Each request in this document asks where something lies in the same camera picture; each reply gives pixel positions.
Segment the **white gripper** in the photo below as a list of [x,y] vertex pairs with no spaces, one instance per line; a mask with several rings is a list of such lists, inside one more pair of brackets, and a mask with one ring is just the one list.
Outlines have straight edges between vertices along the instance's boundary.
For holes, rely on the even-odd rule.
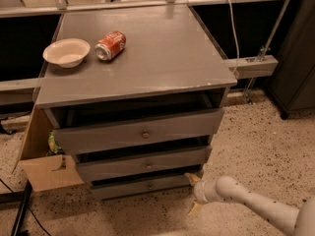
[[195,200],[188,212],[189,216],[195,215],[204,204],[210,202],[210,193],[211,190],[207,187],[205,181],[201,181],[201,178],[192,173],[185,173],[185,176],[188,178],[191,186],[194,186],[194,197]]

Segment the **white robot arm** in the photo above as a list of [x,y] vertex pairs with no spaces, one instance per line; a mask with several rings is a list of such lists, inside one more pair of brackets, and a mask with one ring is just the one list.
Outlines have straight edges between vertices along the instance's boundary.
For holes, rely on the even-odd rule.
[[301,208],[296,208],[249,191],[229,176],[221,176],[214,181],[203,181],[193,173],[185,176],[193,187],[195,197],[190,215],[209,203],[240,204],[266,219],[286,236],[315,236],[315,197]]

